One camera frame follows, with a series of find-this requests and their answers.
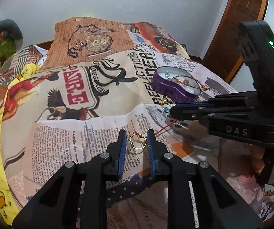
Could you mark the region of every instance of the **gold ring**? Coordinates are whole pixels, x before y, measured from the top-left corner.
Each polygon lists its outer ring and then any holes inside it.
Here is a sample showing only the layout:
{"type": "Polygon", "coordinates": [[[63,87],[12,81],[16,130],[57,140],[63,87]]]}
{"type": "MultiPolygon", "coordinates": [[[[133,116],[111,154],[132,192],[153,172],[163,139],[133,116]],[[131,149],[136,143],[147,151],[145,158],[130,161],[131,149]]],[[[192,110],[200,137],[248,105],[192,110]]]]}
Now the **gold ring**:
{"type": "Polygon", "coordinates": [[[162,101],[161,101],[161,107],[162,107],[162,111],[163,111],[164,113],[168,113],[168,111],[165,110],[164,105],[169,105],[170,108],[171,108],[171,104],[168,102],[168,99],[167,99],[167,98],[162,99],[162,101]]]}
{"type": "Polygon", "coordinates": [[[132,136],[130,136],[130,137],[128,138],[128,141],[130,142],[131,147],[134,148],[134,149],[136,149],[136,150],[142,150],[142,149],[143,149],[144,147],[146,147],[146,145],[147,145],[147,138],[146,138],[144,135],[140,134],[140,133],[134,133],[132,136]],[[136,147],[133,145],[132,138],[133,138],[135,135],[141,136],[141,137],[143,137],[143,138],[145,139],[145,143],[144,143],[143,147],[141,147],[141,148],[136,148],[136,147]]]}

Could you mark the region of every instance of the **wall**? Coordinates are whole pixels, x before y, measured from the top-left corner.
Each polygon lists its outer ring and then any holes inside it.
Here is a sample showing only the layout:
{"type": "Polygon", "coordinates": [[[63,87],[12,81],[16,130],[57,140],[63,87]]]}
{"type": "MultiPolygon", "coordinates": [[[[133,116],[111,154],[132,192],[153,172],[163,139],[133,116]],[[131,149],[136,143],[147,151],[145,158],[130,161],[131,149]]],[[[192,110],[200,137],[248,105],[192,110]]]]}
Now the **wall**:
{"type": "Polygon", "coordinates": [[[214,35],[216,34],[216,31],[217,31],[217,29],[218,29],[218,26],[219,26],[219,24],[220,24],[220,22],[221,22],[221,19],[222,19],[223,14],[224,14],[224,11],[225,11],[227,2],[228,2],[228,0],[222,0],[221,7],[220,7],[220,10],[219,10],[218,16],[216,17],[216,20],[215,20],[215,22],[214,22],[214,24],[213,24],[212,30],[211,30],[211,32],[210,32],[210,34],[209,34],[209,36],[208,36],[208,39],[207,39],[207,41],[206,41],[206,43],[205,43],[205,46],[204,46],[203,50],[202,50],[202,52],[201,52],[200,57],[201,57],[202,59],[205,57],[205,54],[206,54],[206,52],[207,52],[207,50],[208,50],[208,48],[209,48],[209,46],[210,46],[210,44],[211,44],[211,41],[213,40],[214,35]]]}
{"type": "Polygon", "coordinates": [[[54,39],[54,24],[75,16],[148,21],[200,56],[223,0],[0,0],[1,19],[13,19],[23,46],[54,39]]]}
{"type": "MultiPolygon", "coordinates": [[[[274,33],[274,0],[269,0],[264,20],[274,33]]],[[[250,69],[245,64],[242,65],[230,85],[238,92],[255,90],[250,69]]]]}

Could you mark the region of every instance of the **wooden door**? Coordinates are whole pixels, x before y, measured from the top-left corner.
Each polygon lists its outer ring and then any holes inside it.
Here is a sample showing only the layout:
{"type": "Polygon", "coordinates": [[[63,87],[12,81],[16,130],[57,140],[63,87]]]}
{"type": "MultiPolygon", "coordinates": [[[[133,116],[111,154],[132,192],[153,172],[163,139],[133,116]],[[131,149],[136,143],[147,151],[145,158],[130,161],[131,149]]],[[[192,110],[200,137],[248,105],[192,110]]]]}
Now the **wooden door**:
{"type": "Polygon", "coordinates": [[[229,82],[242,64],[237,44],[239,22],[262,19],[265,6],[266,0],[228,0],[202,64],[229,82]]]}

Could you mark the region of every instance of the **yellow cloth with cartoon print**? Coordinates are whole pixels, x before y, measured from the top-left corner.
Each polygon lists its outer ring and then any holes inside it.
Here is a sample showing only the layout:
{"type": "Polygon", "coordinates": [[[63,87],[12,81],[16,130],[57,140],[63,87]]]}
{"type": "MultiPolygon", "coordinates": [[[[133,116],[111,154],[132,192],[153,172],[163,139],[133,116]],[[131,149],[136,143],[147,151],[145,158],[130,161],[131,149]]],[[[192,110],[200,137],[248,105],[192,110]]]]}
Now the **yellow cloth with cartoon print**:
{"type": "MultiPolygon", "coordinates": [[[[33,63],[28,63],[24,66],[21,74],[19,74],[9,85],[9,89],[15,84],[30,78],[34,73],[39,70],[39,66],[33,63]]],[[[4,103],[6,101],[8,92],[4,97],[4,103]]],[[[4,103],[0,109],[0,132],[1,132],[1,123],[3,118],[4,103]]],[[[13,197],[10,192],[10,188],[7,183],[6,174],[2,164],[1,150],[0,150],[0,213],[4,221],[8,225],[12,225],[14,218],[19,213],[19,210],[13,200],[13,197]]]]}

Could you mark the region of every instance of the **purple tin box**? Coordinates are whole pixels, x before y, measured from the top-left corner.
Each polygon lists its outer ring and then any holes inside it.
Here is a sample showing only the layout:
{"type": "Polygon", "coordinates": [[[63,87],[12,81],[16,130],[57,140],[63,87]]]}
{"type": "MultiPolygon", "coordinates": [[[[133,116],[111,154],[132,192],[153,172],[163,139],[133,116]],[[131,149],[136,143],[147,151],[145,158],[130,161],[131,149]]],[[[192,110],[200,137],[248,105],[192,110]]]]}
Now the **purple tin box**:
{"type": "Polygon", "coordinates": [[[156,69],[151,81],[151,87],[157,93],[170,97],[176,103],[195,102],[201,90],[177,83],[173,77],[178,75],[187,76],[178,77],[181,81],[186,79],[192,86],[199,87],[199,84],[195,80],[189,78],[192,76],[186,70],[169,66],[156,69]]]}

